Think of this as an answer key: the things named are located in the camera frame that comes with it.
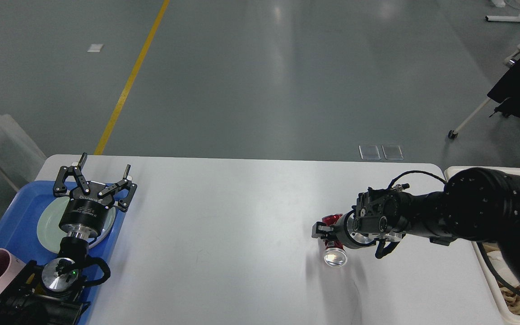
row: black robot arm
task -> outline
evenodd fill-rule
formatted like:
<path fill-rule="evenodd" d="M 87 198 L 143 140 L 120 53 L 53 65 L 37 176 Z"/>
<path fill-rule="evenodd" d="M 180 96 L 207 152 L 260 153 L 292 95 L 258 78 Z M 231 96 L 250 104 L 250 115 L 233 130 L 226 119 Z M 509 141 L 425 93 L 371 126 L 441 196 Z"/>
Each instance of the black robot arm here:
<path fill-rule="evenodd" d="M 352 210 L 312 227 L 312 237 L 351 249 L 377 243 L 376 257 L 396 248 L 406 234 L 449 245 L 462 238 L 497 242 L 520 280 L 520 176 L 485 168 L 459 172 L 444 190 L 411 195 L 408 185 L 360 193 Z"/>

